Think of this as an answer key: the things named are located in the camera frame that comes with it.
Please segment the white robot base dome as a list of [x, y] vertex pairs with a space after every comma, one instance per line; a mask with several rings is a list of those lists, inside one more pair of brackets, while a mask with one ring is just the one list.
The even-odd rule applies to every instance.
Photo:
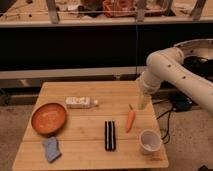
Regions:
[[213, 38], [187, 40], [175, 44], [175, 47], [183, 52], [184, 58], [196, 56], [213, 60]]

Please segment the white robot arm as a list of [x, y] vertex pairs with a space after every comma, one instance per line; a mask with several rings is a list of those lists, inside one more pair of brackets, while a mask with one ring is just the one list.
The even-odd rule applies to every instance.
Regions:
[[200, 107], [213, 115], [213, 83], [182, 66], [184, 53], [179, 48], [167, 48], [151, 53], [146, 69], [137, 78], [143, 95], [158, 91], [163, 81], [174, 85]]

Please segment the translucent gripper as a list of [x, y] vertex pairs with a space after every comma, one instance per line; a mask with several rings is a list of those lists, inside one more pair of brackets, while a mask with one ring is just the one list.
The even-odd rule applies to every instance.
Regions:
[[138, 108], [140, 110], [145, 109], [148, 103], [150, 102], [150, 100], [151, 100], [151, 96], [149, 94], [140, 93], [139, 99], [138, 99]]

